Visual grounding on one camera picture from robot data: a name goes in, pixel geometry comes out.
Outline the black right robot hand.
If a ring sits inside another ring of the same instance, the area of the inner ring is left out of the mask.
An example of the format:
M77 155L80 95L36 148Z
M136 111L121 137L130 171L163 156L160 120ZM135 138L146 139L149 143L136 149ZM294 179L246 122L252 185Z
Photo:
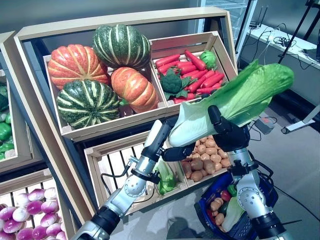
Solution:
M224 118L215 105L208 107L208 115L216 134L215 142L224 152L232 152L248 147L250 133L247 125L239 127Z

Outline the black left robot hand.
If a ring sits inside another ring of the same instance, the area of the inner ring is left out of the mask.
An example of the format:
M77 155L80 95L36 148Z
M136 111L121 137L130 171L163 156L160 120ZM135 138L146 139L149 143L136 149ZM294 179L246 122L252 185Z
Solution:
M158 162L160 157L162 157L165 162L178 162L185 160L191 155L196 145L195 142L181 147L163 148L163 144L167 140L177 120L177 116L172 116L164 122L160 120L154 122L141 152L143 157L149 158L154 162Z

